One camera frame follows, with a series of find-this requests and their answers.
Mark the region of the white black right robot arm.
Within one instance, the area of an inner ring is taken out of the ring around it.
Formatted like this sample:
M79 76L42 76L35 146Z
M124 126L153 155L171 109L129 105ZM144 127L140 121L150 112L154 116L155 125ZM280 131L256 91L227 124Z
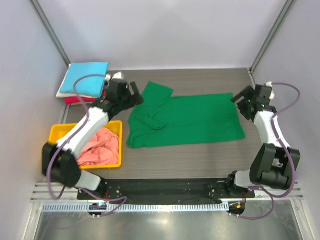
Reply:
M272 82L248 86L231 100L240 113L254 123L262 143L249 170L234 171L228 176L225 192L231 198L265 187L283 190L279 197L284 198L295 185L301 153L291 148L281 131L278 117L284 111L271 105L275 97L273 86Z

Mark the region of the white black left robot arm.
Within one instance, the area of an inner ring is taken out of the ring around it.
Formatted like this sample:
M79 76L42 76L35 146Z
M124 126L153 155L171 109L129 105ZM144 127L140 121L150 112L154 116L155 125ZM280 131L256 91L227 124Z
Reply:
M80 169L77 160L92 137L122 111L141 105L144 99L133 81L112 79L106 95L91 106L85 105L85 117L56 143L47 142L42 148L42 173L46 176L48 189L52 182L67 188L88 191L95 200L106 194L105 179Z

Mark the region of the green t shirt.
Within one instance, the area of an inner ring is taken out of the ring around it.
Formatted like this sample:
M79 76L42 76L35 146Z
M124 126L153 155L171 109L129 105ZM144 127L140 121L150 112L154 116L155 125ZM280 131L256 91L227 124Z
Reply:
M149 82L143 104L128 120L132 149L230 142L245 139L232 93L173 96L173 89Z

